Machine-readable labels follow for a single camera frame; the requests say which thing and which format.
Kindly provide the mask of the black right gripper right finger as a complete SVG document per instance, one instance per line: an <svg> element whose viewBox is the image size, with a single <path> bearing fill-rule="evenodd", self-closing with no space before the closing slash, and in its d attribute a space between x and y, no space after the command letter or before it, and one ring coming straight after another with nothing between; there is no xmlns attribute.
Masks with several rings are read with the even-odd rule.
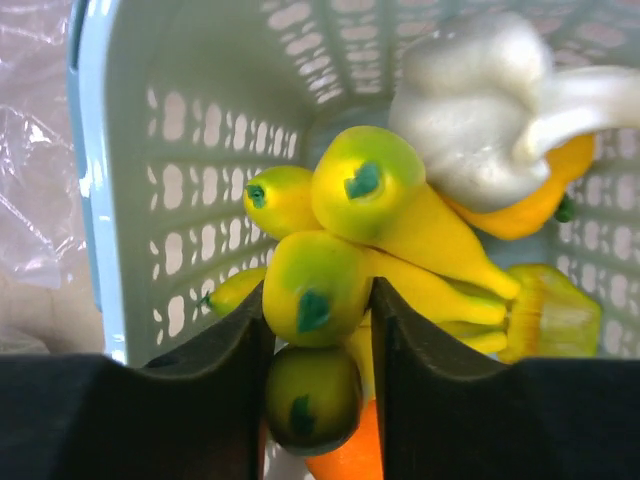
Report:
<svg viewBox="0 0 640 480"><path fill-rule="evenodd" d="M370 297L388 479L635 479L639 364L506 365L456 340L378 278Z"/></svg>

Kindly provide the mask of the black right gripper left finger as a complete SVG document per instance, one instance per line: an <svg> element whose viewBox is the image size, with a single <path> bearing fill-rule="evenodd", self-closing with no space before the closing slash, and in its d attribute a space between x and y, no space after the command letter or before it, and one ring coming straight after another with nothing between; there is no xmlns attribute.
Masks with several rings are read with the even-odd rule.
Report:
<svg viewBox="0 0 640 480"><path fill-rule="evenodd" d="M98 354L1 359L5 479L259 479L274 338L260 289L141 368Z"/></svg>

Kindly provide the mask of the yellow banana bunch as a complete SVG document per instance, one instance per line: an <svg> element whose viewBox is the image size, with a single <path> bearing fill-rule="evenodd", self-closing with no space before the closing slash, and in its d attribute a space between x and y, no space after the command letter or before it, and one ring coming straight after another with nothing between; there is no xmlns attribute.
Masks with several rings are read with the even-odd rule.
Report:
<svg viewBox="0 0 640 480"><path fill-rule="evenodd" d="M223 317L261 289L264 318L285 343L268 374L266 418L295 455L377 449L370 297L378 278L456 340L503 361L595 351L598 305L554 268L494 264L427 184L414 149L386 129L348 128L314 169L268 168L242 198L276 241L274 256L203 303Z"/></svg>

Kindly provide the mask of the white garlic bulbs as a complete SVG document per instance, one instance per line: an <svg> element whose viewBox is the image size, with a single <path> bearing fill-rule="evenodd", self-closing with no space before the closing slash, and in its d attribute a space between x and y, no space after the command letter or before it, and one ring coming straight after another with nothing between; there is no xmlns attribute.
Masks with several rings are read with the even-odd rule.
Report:
<svg viewBox="0 0 640 480"><path fill-rule="evenodd" d="M476 213L507 208L549 178L568 140L639 124L639 73L558 68L522 16L461 16L411 43L390 128L422 158L430 185Z"/></svg>

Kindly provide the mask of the orange fruit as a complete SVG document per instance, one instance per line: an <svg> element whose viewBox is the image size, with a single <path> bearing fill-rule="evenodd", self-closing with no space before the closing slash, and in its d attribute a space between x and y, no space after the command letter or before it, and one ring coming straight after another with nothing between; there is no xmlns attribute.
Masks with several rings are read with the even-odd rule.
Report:
<svg viewBox="0 0 640 480"><path fill-rule="evenodd" d="M490 213L474 213L439 193L443 201L462 219L501 240L517 240L539 231L553 216L568 185L582 177L593 163L596 135L575 137L549 151L548 180L524 200Z"/></svg>

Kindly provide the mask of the light blue plastic basket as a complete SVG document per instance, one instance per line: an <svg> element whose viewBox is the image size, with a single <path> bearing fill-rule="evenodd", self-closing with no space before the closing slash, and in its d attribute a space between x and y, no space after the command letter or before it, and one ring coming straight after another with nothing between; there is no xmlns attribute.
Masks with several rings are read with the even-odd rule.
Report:
<svg viewBox="0 0 640 480"><path fill-rule="evenodd" d="M564 65L639 62L635 1L79 1L69 103L106 352L131 365L202 326L197 297L267 264L245 184L384 124L403 48L513 10Z"/></svg>

